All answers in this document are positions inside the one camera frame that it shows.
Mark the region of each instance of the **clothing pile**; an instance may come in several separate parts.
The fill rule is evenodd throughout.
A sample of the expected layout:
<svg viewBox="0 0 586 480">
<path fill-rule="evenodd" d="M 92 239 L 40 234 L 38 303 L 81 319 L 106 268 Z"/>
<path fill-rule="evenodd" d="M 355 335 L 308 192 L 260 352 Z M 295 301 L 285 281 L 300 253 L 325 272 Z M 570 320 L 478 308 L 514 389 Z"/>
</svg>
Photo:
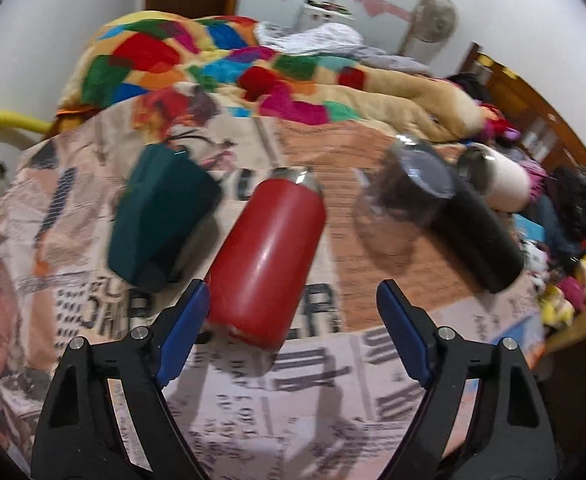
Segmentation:
<svg viewBox="0 0 586 480">
<path fill-rule="evenodd" d="M 484 110 L 486 127 L 458 158 L 458 171 L 492 208 L 516 213 L 514 230 L 538 291 L 549 330 L 572 323 L 586 308 L 586 168 L 551 174 L 516 145 L 521 133 L 491 104 L 473 73 L 448 78 Z"/>
<path fill-rule="evenodd" d="M 393 56 L 384 49 L 364 45 L 359 32 L 342 23 L 324 23 L 296 33 L 290 27 L 260 22 L 255 26 L 255 37 L 260 45 L 283 54 L 330 54 L 354 59 L 371 68 L 431 76 L 429 67 L 410 57 Z"/>
</svg>

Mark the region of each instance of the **colorful quilt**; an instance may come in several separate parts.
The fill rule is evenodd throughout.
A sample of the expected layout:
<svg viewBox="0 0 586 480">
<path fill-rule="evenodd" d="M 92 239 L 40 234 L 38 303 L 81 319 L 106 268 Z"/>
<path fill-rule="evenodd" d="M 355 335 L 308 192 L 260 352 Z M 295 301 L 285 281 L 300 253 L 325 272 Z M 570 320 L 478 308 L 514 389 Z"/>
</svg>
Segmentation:
<svg viewBox="0 0 586 480">
<path fill-rule="evenodd" d="M 288 56 L 259 46 L 241 16 L 189 20 L 145 10 L 104 25 L 65 88 L 60 113 L 100 110 L 191 81 L 239 117 L 274 116 L 317 126 L 356 120 L 432 142 L 474 136 L 479 108 L 454 84 L 369 68 L 335 56 Z"/>
</svg>

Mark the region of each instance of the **red water bottle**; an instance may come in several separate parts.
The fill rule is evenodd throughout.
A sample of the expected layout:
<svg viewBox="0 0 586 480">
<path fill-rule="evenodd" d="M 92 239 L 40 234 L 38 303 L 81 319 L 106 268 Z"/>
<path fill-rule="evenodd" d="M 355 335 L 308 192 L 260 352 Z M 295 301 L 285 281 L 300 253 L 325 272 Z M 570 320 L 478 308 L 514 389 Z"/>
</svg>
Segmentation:
<svg viewBox="0 0 586 480">
<path fill-rule="evenodd" d="M 260 183 L 204 280 L 209 322 L 267 351 L 284 343 L 326 223 L 321 187 L 309 168 Z"/>
</svg>

